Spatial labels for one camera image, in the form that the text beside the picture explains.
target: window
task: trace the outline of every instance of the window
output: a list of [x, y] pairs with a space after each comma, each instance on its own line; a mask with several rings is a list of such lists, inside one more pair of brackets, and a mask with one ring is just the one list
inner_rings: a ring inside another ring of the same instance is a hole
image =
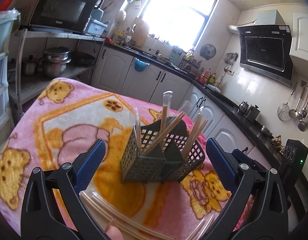
[[216, 0], [150, 0], [141, 18], [150, 33], [188, 51], [196, 46]]

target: screw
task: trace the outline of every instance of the screw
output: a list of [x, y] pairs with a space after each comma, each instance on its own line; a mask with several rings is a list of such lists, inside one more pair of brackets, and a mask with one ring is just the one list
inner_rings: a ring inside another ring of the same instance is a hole
[[275, 168], [270, 169], [270, 172], [273, 174], [277, 174], [277, 170]]
[[242, 163], [240, 165], [240, 167], [241, 167], [242, 170], [245, 170], [245, 171], [249, 169], [249, 166], [247, 164], [245, 164], [245, 163]]
[[64, 163], [64, 164], [62, 165], [62, 169], [63, 169], [63, 170], [68, 170], [71, 166], [72, 166], [72, 165], [71, 165], [70, 163]]
[[37, 174], [37, 173], [39, 173], [40, 171], [41, 171], [41, 168], [39, 168], [39, 167], [36, 167], [36, 168], [33, 169], [33, 173], [34, 173], [34, 174]]

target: pink blanket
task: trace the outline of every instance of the pink blanket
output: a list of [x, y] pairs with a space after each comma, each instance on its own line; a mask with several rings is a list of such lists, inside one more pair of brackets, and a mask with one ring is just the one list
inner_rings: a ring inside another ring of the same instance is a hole
[[[181, 183], [121, 183], [119, 161], [131, 133], [130, 111], [136, 106], [143, 125], [160, 119], [161, 106], [72, 79], [58, 78], [47, 86], [17, 124], [0, 157], [0, 211], [16, 232], [20, 234], [22, 202], [33, 168], [57, 169], [102, 139], [106, 156], [81, 197], [103, 228], [116, 217], [125, 239], [157, 239], [151, 230], [163, 239], [196, 239], [201, 234], [230, 197], [207, 157]], [[183, 120], [191, 130], [190, 118]], [[202, 134], [198, 141], [205, 149]], [[66, 224], [75, 229], [59, 192], [55, 195]], [[99, 207], [106, 207], [108, 216]]]

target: black microwave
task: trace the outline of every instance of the black microwave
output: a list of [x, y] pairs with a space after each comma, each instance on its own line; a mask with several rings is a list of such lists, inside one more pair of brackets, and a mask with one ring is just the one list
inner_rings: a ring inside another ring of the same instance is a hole
[[82, 33], [97, 0], [17, 0], [21, 25]]
[[241, 46], [240, 66], [291, 86], [290, 27], [253, 25], [237, 29]]

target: dish rack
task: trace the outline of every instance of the dish rack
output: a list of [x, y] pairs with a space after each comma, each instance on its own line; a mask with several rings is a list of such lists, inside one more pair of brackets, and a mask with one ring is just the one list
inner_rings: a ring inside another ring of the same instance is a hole
[[169, 61], [174, 65], [174, 66], [179, 66], [183, 57], [185, 56], [184, 53], [182, 53], [181, 55], [177, 55], [174, 52], [171, 52], [170, 56], [169, 56]]
[[[142, 149], [151, 144], [159, 135], [160, 125], [161, 120], [141, 126]], [[133, 126], [120, 162], [122, 182], [182, 181], [205, 160], [205, 153], [197, 141], [193, 144], [186, 159], [182, 157], [181, 150], [184, 148], [188, 136], [186, 124], [182, 120], [165, 137], [163, 149], [157, 145], [147, 156], [142, 156], [137, 146], [136, 130]]]

